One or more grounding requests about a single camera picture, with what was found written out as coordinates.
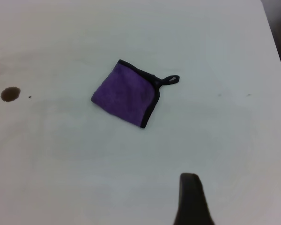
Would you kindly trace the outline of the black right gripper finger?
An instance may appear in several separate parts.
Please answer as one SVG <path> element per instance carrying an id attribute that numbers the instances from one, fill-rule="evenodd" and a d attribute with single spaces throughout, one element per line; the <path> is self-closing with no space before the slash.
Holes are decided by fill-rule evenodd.
<path id="1" fill-rule="evenodd" d="M 182 173 L 175 225 L 214 225 L 199 176 Z"/>

